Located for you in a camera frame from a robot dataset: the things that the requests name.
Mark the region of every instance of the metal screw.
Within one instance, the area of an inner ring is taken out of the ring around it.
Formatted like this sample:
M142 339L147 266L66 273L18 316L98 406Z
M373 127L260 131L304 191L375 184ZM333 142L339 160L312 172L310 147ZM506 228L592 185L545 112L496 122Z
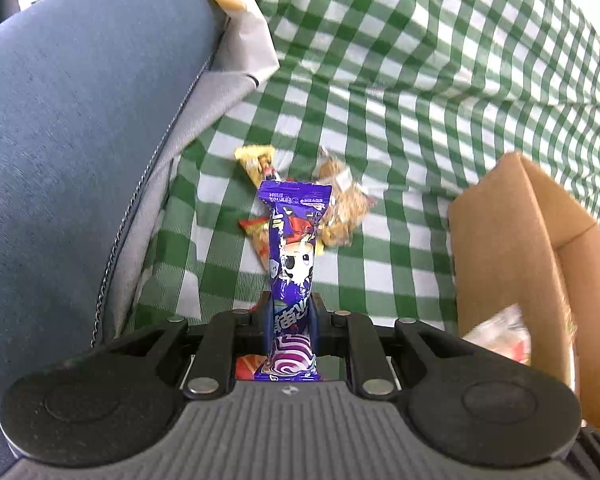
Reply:
M351 313L348 310L336 310L331 316L331 322L334 326L344 327L347 325L347 316Z
M362 383L362 389L369 395L385 396L394 390L394 385L384 379L369 379Z
M211 377L196 377L187 383L187 388L192 394L212 394L219 387L218 381Z

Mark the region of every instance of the plastic wrapper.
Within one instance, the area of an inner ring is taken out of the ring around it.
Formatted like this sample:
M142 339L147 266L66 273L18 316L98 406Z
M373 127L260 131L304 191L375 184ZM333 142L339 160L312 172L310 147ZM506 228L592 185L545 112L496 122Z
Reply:
M265 180L258 196L270 209L269 278L274 305L306 303L314 275L315 227L331 186Z
M243 355L235 360L235 378L241 381L253 381L258 368L267 358L264 355Z
M339 158L320 149L318 184L332 187L329 208L318 226L318 235L327 247L349 245L352 232L374 206L375 201L353 180L350 167Z
M319 381L315 355L307 335L281 335L253 378L257 381Z
M309 325L309 316L307 314L308 302L305 299L302 299L293 305L284 304L281 301L274 301L274 335L297 335L307 333Z
M520 307L511 305L476 326L464 339L519 363L528 365L531 358L531 336Z
M260 187L263 180L280 180L280 175L273 167L275 152L273 146L254 144L236 148L234 157L240 162L255 187Z
M269 270L269 217L263 216L253 220L238 220L240 227L251 241L251 247L256 251L265 272ZM315 241L315 255L324 253L321 240Z

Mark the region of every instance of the box flap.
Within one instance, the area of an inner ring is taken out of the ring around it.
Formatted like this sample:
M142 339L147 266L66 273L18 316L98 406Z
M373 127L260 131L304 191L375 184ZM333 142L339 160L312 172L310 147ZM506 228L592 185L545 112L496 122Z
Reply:
M557 254L576 326L582 414L600 428L600 227L594 225Z
M570 384L569 309L520 156L503 156L456 198L449 223L460 335L517 303L531 335L532 366Z
M525 168L533 187L538 207L544 219L551 245L558 249L573 240L596 221L587 211L550 176L530 160L515 154Z

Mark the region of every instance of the green checkered tablecloth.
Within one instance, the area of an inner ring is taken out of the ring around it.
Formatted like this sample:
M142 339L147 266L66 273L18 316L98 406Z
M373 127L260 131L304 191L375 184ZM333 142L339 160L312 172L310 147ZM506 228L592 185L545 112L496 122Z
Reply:
M571 0L256 0L280 70L183 150L128 329L208 322L268 281L237 221L265 212L234 160L273 144L309 179L323 145L378 197L318 257L329 308L456 328L446 212L505 152L542 165L600 222L600 38Z

